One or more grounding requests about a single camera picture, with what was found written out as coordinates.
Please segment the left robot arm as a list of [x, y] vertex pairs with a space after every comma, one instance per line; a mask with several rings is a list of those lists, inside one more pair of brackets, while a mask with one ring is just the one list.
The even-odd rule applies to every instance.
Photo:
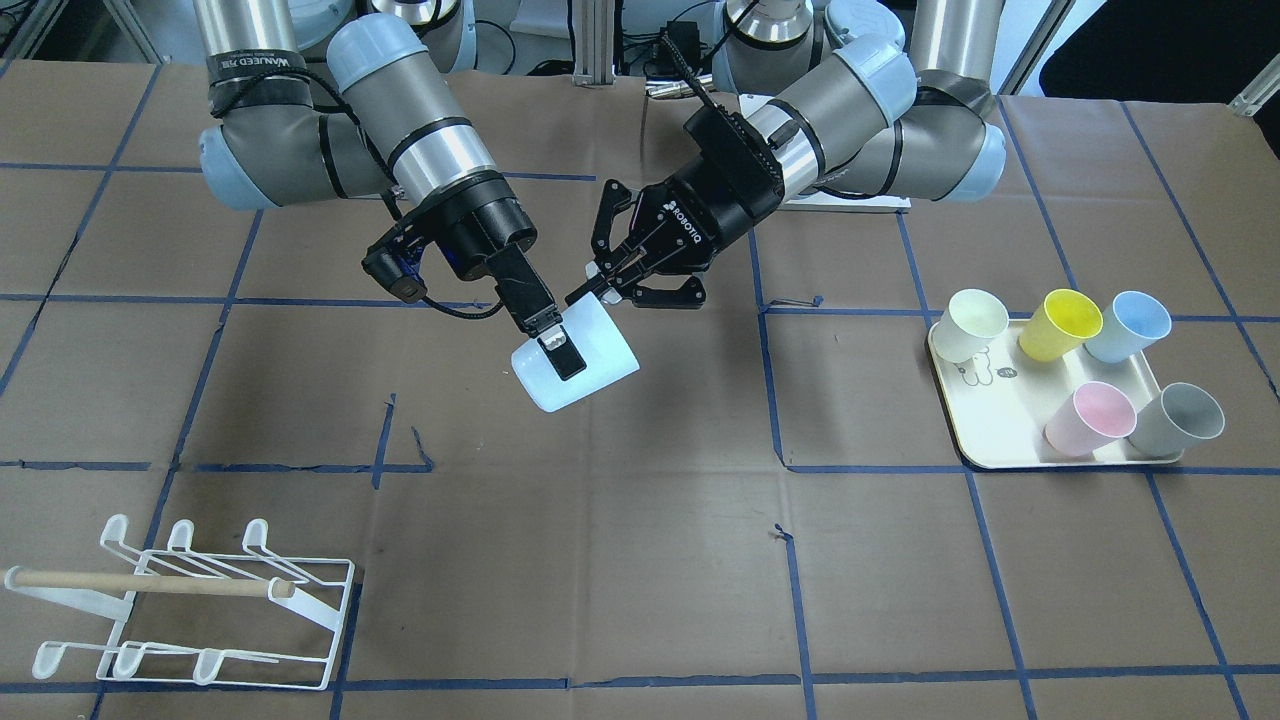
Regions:
[[922, 1], [908, 46], [859, 33], [756, 110], [701, 95], [685, 131], [698, 155], [639, 191], [602, 192], [586, 281], [639, 307], [698, 309], [701, 274], [736, 240], [812, 191], [975, 202], [1006, 163], [988, 122], [1004, 4]]

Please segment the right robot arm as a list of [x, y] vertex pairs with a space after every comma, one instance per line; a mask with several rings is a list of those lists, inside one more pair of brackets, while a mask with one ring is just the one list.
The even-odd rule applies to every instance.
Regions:
[[404, 191], [407, 213], [364, 270], [404, 304], [430, 304], [426, 246], [462, 281], [495, 281], [499, 307], [567, 380], [586, 363], [526, 258], [538, 233], [428, 47], [398, 17], [371, 14], [329, 44], [329, 77], [297, 49], [284, 1], [197, 1], [216, 127], [200, 161], [229, 208], [262, 210]]

